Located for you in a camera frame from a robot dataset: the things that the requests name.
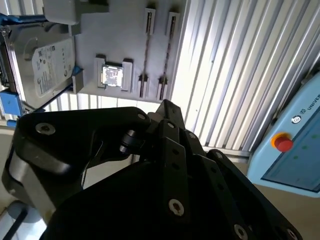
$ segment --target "hard drive label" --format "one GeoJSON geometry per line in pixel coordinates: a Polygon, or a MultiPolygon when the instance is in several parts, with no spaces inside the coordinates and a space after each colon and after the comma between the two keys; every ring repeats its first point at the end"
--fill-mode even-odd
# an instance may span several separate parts
{"type": "Polygon", "coordinates": [[[38,48],[32,57],[34,84],[39,97],[71,77],[75,51],[71,38],[38,48]]]}

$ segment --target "control panel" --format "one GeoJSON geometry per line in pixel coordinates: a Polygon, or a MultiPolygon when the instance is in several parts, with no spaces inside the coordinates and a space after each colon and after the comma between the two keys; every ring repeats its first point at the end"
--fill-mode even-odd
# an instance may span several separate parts
{"type": "Polygon", "coordinates": [[[254,184],[320,197],[320,73],[309,80],[254,152],[254,184]]]}

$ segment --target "bolt head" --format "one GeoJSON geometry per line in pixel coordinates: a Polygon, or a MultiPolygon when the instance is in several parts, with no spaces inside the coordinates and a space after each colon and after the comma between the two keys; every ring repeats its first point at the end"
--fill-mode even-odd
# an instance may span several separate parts
{"type": "Polygon", "coordinates": [[[218,159],[224,158],[220,152],[216,152],[215,155],[217,156],[218,159]]]}
{"type": "Polygon", "coordinates": [[[185,213],[185,208],[182,203],[177,199],[171,199],[169,201],[169,209],[173,212],[174,215],[181,217],[185,213]]]}
{"type": "Polygon", "coordinates": [[[174,126],[171,122],[168,122],[168,126],[169,126],[170,128],[172,128],[172,129],[175,128],[175,126],[174,126]]]}
{"type": "Polygon", "coordinates": [[[2,27],[0,29],[0,32],[1,32],[2,36],[5,37],[5,36],[7,36],[9,34],[10,30],[8,28],[6,28],[6,27],[2,27]]]}
{"type": "Polygon", "coordinates": [[[56,129],[54,126],[52,126],[49,123],[45,123],[45,122],[37,124],[35,126],[35,130],[40,134],[48,135],[48,136],[52,135],[56,132],[56,129]]]}
{"type": "Polygon", "coordinates": [[[248,240],[248,234],[247,234],[246,230],[242,226],[240,226],[239,224],[234,225],[234,231],[235,231],[236,235],[239,237],[239,239],[248,240]]]}
{"type": "Polygon", "coordinates": [[[295,233],[291,229],[288,228],[286,231],[289,233],[290,237],[293,240],[298,240],[298,237],[295,235],[295,233]]]}
{"type": "Polygon", "coordinates": [[[196,138],[197,138],[196,135],[194,135],[192,132],[189,132],[189,136],[190,136],[190,138],[192,138],[192,139],[196,139],[196,138]]]}
{"type": "Polygon", "coordinates": [[[140,119],[142,119],[142,120],[145,120],[146,119],[146,117],[144,116],[144,115],[142,115],[142,114],[138,114],[138,117],[140,118],[140,119]]]}

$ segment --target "red button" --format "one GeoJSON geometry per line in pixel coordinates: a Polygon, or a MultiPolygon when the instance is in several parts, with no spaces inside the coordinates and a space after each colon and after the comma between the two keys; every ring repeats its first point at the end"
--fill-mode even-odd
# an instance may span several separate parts
{"type": "Polygon", "coordinates": [[[274,145],[280,152],[285,153],[293,147],[294,142],[286,136],[280,136],[274,141],[274,145]]]}

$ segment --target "aluminum panel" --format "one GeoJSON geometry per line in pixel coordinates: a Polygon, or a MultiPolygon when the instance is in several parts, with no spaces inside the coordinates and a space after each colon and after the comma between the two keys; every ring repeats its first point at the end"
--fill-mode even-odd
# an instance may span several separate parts
{"type": "Polygon", "coordinates": [[[172,101],[203,145],[251,152],[318,61],[320,2],[206,0],[187,7],[172,101]]]}
{"type": "Polygon", "coordinates": [[[0,0],[0,13],[6,15],[41,15],[42,0],[0,0]]]}
{"type": "Polygon", "coordinates": [[[159,103],[136,101],[115,97],[89,95],[84,93],[61,94],[60,97],[48,104],[44,109],[46,112],[86,110],[86,109],[104,109],[120,107],[138,107],[145,113],[155,112],[159,103]]]}

